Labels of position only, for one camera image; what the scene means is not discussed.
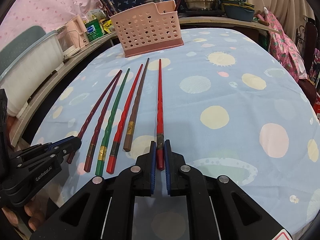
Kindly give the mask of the left hand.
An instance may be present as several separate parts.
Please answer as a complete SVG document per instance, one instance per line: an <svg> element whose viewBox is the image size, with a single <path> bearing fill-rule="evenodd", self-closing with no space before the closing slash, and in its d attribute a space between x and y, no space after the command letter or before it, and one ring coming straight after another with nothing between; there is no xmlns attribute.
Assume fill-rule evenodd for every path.
<svg viewBox="0 0 320 240"><path fill-rule="evenodd" d="M23 211L29 219L28 225L32 231L36 231L47 220L47 204L50 200L48 195L38 194L24 206ZM2 212L9 223L17 228L19 224L18 214L7 207L3 207Z"/></svg>

